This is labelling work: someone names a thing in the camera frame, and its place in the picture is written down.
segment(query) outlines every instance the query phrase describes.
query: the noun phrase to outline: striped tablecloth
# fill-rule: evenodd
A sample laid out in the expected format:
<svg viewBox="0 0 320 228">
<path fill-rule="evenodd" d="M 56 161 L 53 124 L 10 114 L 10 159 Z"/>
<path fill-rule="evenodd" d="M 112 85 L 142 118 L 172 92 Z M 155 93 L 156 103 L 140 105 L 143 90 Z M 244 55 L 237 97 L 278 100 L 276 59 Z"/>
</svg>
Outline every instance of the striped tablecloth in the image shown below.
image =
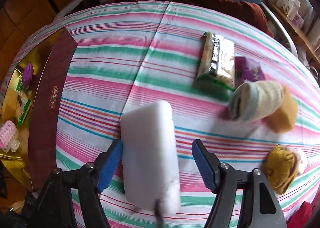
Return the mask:
<svg viewBox="0 0 320 228">
<path fill-rule="evenodd" d="M 284 47 L 258 29 L 221 13 L 169 2 L 117 3 L 65 17 L 32 35 L 2 84 L 0 99 L 17 62 L 45 37 L 65 26 L 78 43 L 65 81 L 57 129 L 57 165 L 77 169 L 120 137 L 123 113 L 155 100 L 173 110 L 180 167 L 181 208 L 165 216 L 170 228 L 203 227 L 215 196 L 205 188 L 191 154 L 200 138 L 220 161 L 251 171 L 281 143 L 308 156 L 305 173 L 278 200 L 286 218 L 311 202 L 320 180 L 320 91 L 311 73 Z M 299 105 L 293 131 L 276 135 L 263 121 L 233 123 L 228 103 L 193 87 L 201 58 L 201 36 L 212 31 L 236 44 L 236 54 L 260 62 L 268 80 L 287 85 Z M 76 219 L 84 225 L 77 191 Z M 230 227 L 239 217 L 237 192 Z M 121 167 L 101 203 L 112 227 L 154 227 L 151 212 L 126 201 Z"/>
</svg>

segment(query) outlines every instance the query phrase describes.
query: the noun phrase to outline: metal screw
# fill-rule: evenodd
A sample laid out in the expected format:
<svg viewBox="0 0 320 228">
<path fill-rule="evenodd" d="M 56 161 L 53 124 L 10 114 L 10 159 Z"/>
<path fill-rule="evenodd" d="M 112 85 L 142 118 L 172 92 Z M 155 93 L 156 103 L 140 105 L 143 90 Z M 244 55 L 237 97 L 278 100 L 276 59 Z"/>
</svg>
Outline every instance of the metal screw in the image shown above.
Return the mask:
<svg viewBox="0 0 320 228">
<path fill-rule="evenodd" d="M 220 166 L 224 169 L 228 169 L 230 167 L 228 163 L 221 163 Z"/>
<path fill-rule="evenodd" d="M 94 167 L 94 163 L 88 162 L 87 164 L 85 164 L 85 167 L 91 169 Z"/>
<path fill-rule="evenodd" d="M 61 172 L 61 168 L 55 168 L 52 170 L 52 173 L 55 175 L 59 174 L 60 172 Z"/>
<path fill-rule="evenodd" d="M 256 175 L 261 175 L 261 170 L 259 168 L 255 168 L 253 170 L 253 172 L 256 174 Z"/>
</svg>

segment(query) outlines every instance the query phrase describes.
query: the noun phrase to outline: blue gripper pad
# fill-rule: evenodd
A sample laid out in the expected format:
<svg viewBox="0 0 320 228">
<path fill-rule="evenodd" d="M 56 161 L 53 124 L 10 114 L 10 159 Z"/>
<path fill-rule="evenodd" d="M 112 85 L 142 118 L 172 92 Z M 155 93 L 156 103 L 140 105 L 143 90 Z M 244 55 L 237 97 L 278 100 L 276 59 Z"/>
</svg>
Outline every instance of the blue gripper pad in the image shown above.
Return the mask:
<svg viewBox="0 0 320 228">
<path fill-rule="evenodd" d="M 212 192 L 214 192 L 216 190 L 214 172 L 212 171 L 209 163 L 207 162 L 204 154 L 200 150 L 196 141 L 193 141 L 191 146 L 191 151 L 192 151 L 193 159 L 196 162 L 196 165 L 199 169 L 202 180 L 205 184 L 205 187 L 210 189 Z"/>
<path fill-rule="evenodd" d="M 116 167 L 119 164 L 122 157 L 122 142 L 121 140 L 115 140 L 116 145 L 113 143 L 110 145 L 107 153 L 110 152 L 105 164 L 99 172 L 99 181 L 97 184 L 97 190 L 101 193 L 110 184 L 110 181 L 115 173 Z"/>
</svg>

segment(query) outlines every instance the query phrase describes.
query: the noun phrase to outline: black cable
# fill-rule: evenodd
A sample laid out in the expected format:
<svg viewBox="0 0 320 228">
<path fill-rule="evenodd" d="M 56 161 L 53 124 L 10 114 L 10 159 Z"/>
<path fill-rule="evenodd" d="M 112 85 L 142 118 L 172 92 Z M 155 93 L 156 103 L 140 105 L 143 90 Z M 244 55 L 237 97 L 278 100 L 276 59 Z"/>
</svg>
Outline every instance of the black cable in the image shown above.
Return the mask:
<svg viewBox="0 0 320 228">
<path fill-rule="evenodd" d="M 164 220 L 160 211 L 160 199 L 156 199 L 155 201 L 155 217 L 156 217 L 157 228 L 163 228 Z"/>
</svg>

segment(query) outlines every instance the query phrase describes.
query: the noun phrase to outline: rolled sock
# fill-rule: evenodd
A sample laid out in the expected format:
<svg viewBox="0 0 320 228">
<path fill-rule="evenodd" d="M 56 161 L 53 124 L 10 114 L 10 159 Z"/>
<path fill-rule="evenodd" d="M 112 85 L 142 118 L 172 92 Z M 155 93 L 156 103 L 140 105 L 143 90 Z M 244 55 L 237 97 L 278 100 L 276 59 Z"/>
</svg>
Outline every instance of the rolled sock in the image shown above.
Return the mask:
<svg viewBox="0 0 320 228">
<path fill-rule="evenodd" d="M 231 95 L 229 114 L 234 121 L 260 120 L 276 111 L 282 99 L 282 86 L 276 81 L 245 82 Z"/>
</svg>

